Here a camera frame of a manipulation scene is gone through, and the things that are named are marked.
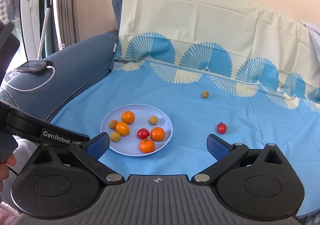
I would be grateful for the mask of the smartphone on sofa arm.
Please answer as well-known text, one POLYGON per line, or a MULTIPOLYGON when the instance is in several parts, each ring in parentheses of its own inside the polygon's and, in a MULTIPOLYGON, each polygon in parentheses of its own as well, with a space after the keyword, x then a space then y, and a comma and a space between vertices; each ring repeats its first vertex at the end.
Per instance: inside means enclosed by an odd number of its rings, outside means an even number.
POLYGON ((42 72, 48 66, 52 66, 52 61, 27 61, 23 63, 15 70, 20 73, 28 73, 28 74, 36 74, 38 72, 42 72))

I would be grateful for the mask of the person's left hand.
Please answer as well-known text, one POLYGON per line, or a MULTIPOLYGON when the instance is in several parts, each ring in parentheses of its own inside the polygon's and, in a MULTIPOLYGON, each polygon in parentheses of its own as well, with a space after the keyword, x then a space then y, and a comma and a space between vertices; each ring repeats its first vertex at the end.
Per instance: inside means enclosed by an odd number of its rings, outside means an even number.
POLYGON ((5 163, 1 164, 1 201, 12 205, 11 188, 15 180, 15 174, 9 169, 10 166, 15 166, 16 158, 12 153, 5 163))

